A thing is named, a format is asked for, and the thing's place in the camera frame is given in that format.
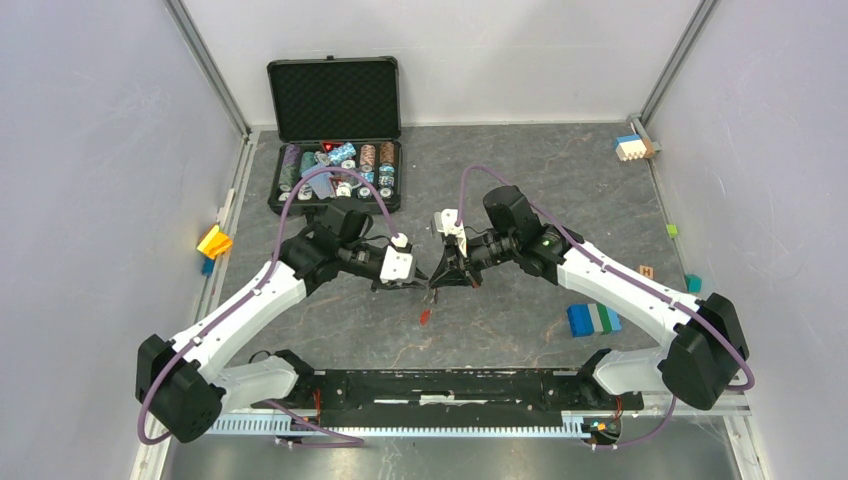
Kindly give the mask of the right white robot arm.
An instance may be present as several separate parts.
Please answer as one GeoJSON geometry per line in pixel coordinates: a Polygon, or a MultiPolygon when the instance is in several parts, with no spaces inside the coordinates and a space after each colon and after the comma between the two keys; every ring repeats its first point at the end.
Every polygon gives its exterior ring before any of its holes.
{"type": "Polygon", "coordinates": [[[432,288],[482,284],[487,268],[514,262],[533,277],[582,294],[623,316],[653,338],[654,348],[597,351],[579,370],[577,392],[591,408],[617,395],[668,392],[710,410],[749,357],[733,302],[719,293],[702,299],[661,285],[611,259],[568,229],[544,223],[515,186],[488,192],[490,228],[469,238],[456,209],[433,216],[444,253],[432,288]]]}

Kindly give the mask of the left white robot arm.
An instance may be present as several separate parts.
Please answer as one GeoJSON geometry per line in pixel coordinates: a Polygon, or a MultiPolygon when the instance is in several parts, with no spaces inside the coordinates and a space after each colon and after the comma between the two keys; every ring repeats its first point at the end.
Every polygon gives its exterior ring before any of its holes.
{"type": "Polygon", "coordinates": [[[170,339],[156,334],[145,339],[136,360],[140,440],[157,442],[146,433],[149,416],[164,426],[163,439],[188,443],[234,409],[277,399],[290,407],[306,405],[314,381],[287,357],[273,354],[238,367],[228,363],[272,320],[341,272],[370,281],[372,290],[424,287],[428,278],[408,238],[398,233],[377,247],[365,236],[372,223],[363,202],[332,201],[212,314],[170,339]]]}

